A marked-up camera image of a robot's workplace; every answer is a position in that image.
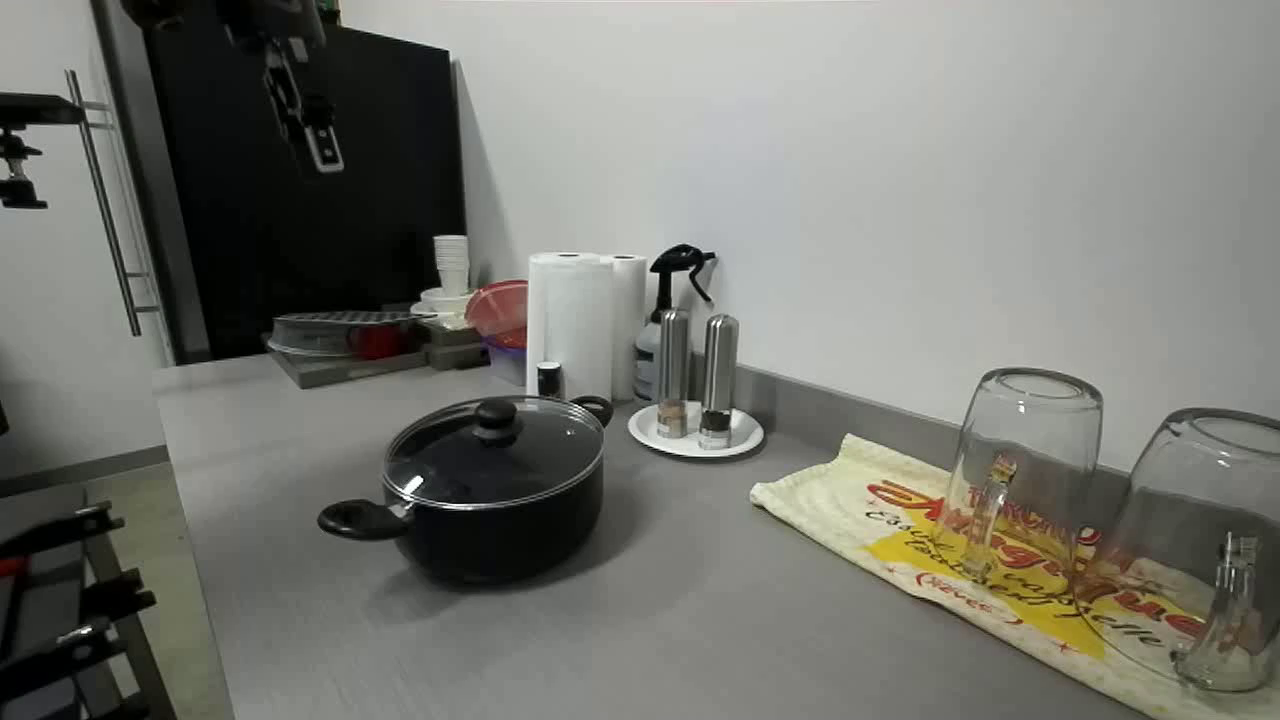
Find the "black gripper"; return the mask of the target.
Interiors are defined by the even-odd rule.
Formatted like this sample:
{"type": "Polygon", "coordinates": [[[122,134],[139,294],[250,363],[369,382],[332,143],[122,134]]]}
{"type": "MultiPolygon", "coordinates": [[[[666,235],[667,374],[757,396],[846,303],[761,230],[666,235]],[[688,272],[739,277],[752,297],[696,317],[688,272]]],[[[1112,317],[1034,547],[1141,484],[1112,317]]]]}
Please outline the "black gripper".
{"type": "Polygon", "coordinates": [[[342,20],[338,0],[221,0],[224,34],[259,62],[259,86],[279,136],[320,174],[345,167],[324,43],[342,20]]]}

